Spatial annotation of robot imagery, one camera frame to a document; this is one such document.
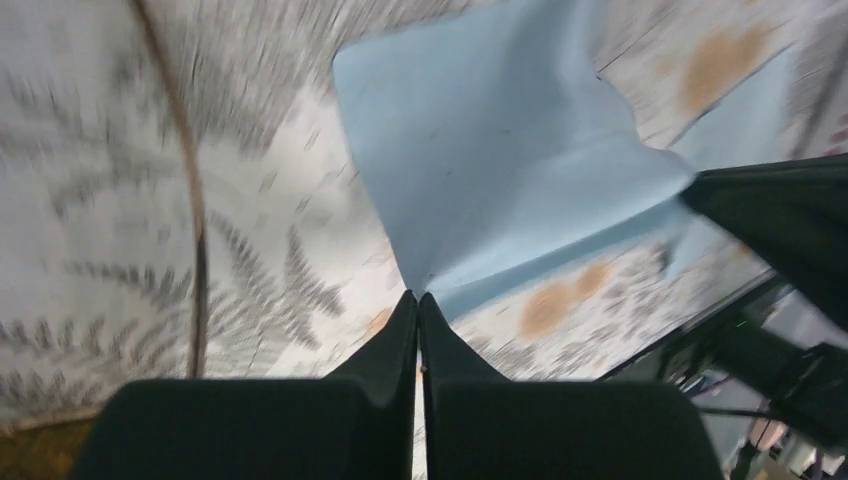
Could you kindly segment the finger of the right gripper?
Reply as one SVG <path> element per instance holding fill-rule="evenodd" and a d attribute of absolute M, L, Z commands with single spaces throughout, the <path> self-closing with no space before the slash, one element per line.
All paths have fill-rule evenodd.
<path fill-rule="evenodd" d="M 834 324 L 847 322 L 847 156 L 699 173 L 680 195 Z"/>

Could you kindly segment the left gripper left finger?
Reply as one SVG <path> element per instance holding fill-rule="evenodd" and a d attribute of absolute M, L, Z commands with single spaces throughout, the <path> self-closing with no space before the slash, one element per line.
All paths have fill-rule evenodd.
<path fill-rule="evenodd" d="M 418 303 L 320 379 L 141 380 L 98 416 L 74 479 L 408 479 Z"/>

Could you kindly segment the brown sunglasses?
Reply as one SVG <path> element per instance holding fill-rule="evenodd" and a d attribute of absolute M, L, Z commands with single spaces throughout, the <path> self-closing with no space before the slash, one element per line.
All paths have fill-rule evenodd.
<path fill-rule="evenodd" d="M 193 159 L 143 1 L 1 5 L 1 475 L 63 479 L 196 348 Z"/>

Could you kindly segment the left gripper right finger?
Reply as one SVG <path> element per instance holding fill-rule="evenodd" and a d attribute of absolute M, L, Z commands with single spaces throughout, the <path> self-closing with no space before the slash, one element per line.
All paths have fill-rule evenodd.
<path fill-rule="evenodd" d="M 418 307 L 432 479 L 719 479 L 702 420 L 657 382 L 513 381 Z"/>

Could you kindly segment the small light blue cloth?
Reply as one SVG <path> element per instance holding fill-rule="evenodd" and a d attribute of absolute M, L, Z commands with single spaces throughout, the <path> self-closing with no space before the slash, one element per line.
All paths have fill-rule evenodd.
<path fill-rule="evenodd" d="M 447 319 L 657 232 L 678 273 L 718 236 L 683 205 L 696 174 L 777 157 L 791 50 L 656 149 L 592 64 L 602 9 L 500 1 L 336 54 L 349 150 L 401 277 Z"/>

